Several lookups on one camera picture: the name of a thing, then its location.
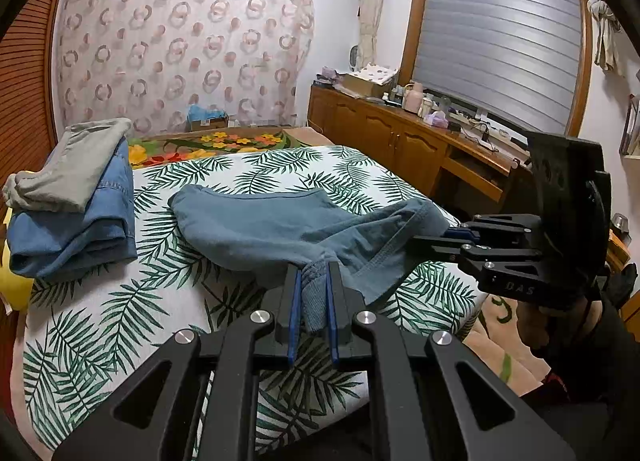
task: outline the black sleeve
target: black sleeve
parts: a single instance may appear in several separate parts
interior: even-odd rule
[[[607,405],[607,430],[589,459],[636,459],[640,344],[610,302],[602,301],[602,318],[590,335],[557,357],[544,359],[564,381],[572,402]]]

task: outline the person's arm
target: person's arm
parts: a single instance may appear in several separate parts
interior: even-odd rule
[[[558,320],[564,347],[555,355],[543,348],[548,343],[548,315],[518,305],[518,332],[523,342],[536,349],[564,382],[574,403],[601,401],[607,404],[609,421],[603,441],[589,459],[636,459],[640,420],[640,344],[626,331],[615,308],[604,300],[594,302],[584,323],[585,304]]]

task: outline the patterned curtain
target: patterned curtain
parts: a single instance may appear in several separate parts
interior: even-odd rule
[[[125,116],[137,136],[180,132],[190,105],[236,124],[296,124],[312,0],[61,0],[66,125]]]

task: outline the folded blue jeans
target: folded blue jeans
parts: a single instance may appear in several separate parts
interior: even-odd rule
[[[192,247],[231,271],[253,271],[258,285],[282,285],[288,264],[302,269],[307,330],[326,324],[326,263],[340,264],[345,286],[371,304],[396,289],[420,261],[405,252],[414,235],[441,236],[449,222],[428,199],[353,215],[321,189],[226,195],[187,185],[169,199]]]
[[[7,228],[9,268],[47,282],[80,279],[92,267],[136,259],[133,173],[122,138],[84,213],[22,210]]]

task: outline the window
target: window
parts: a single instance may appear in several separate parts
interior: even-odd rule
[[[414,9],[416,1],[401,82],[411,78],[511,126],[577,135],[591,68],[586,0],[423,0]]]

